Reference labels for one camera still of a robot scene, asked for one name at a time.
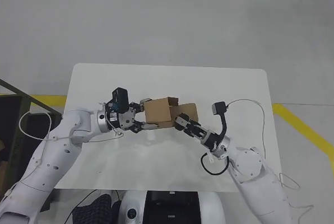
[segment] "concrete floor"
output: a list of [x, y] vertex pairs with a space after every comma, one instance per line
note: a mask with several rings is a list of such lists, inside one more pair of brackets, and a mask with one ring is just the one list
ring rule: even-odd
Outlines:
[[[317, 104], [286, 107], [334, 145], [334, 0], [0, 0], [0, 78], [66, 95], [80, 62], [262, 68], [272, 102]], [[315, 205], [301, 223], [334, 223], [327, 156], [275, 123], [283, 172], [302, 187], [288, 196]]]

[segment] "white table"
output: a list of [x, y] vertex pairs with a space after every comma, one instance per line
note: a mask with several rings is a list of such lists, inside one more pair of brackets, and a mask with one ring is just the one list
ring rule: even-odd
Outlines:
[[[265, 71], [260, 69], [77, 64], [72, 72], [65, 111], [76, 107], [98, 109], [99, 102], [112, 98], [112, 91], [128, 90], [129, 100], [179, 98], [180, 104], [195, 102], [200, 123], [221, 131], [219, 116], [211, 105], [235, 99], [259, 101], [266, 114], [267, 161], [281, 172], [271, 100]], [[144, 114], [136, 117], [144, 120]], [[226, 113], [227, 135], [238, 146], [262, 149], [262, 112], [251, 102], [232, 104]], [[97, 137], [105, 139], [113, 133]], [[134, 189], [237, 192], [228, 172], [207, 174], [200, 157], [206, 149], [199, 141], [173, 128], [134, 134], [125, 132], [118, 140], [87, 143], [75, 164], [57, 188]], [[223, 162], [206, 166], [219, 171]]]

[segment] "yellow tape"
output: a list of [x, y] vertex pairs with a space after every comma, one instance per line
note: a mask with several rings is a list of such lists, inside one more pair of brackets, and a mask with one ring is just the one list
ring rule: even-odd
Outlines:
[[67, 97], [58, 95], [31, 95], [31, 96], [48, 106], [61, 106], [61, 107], [65, 106]]
[[295, 130], [302, 134], [305, 138], [316, 145], [322, 152], [324, 152], [330, 161], [331, 170], [334, 175], [334, 146], [321, 137], [312, 128], [307, 126], [302, 120], [290, 112], [286, 107], [281, 104], [273, 104], [274, 114], [282, 117], [287, 123], [289, 123]]

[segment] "black fabric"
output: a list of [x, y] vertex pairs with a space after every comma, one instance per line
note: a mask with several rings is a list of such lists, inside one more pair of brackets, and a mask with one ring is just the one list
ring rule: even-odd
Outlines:
[[117, 224], [118, 212], [120, 211], [121, 202], [121, 200], [118, 200], [112, 205], [111, 215], [113, 224]]
[[111, 196], [103, 194], [88, 206], [76, 207], [72, 211], [73, 224], [113, 224]]

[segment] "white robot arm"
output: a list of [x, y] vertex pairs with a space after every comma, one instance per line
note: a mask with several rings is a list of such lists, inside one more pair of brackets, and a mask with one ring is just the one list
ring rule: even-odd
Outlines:
[[[224, 113], [227, 107], [224, 102], [212, 106], [213, 114], [221, 116], [222, 132], [216, 134], [204, 129], [198, 122], [190, 120], [188, 115], [180, 114], [176, 118], [176, 129], [183, 130], [191, 137], [196, 137], [209, 149], [209, 153], [219, 160], [225, 160], [226, 169], [233, 178], [250, 211], [262, 224], [292, 224], [287, 196], [273, 170], [257, 148], [239, 148], [225, 135], [227, 126]], [[211, 175], [220, 175], [225, 169]]]
[[146, 100], [129, 104], [127, 90], [117, 88], [103, 110], [66, 112], [60, 125], [50, 132], [49, 139], [42, 141], [35, 150], [21, 180], [0, 203], [0, 224], [37, 223], [42, 205], [76, 161], [84, 142], [114, 128], [135, 133], [157, 128], [157, 125], [134, 119], [136, 113], [143, 111]]

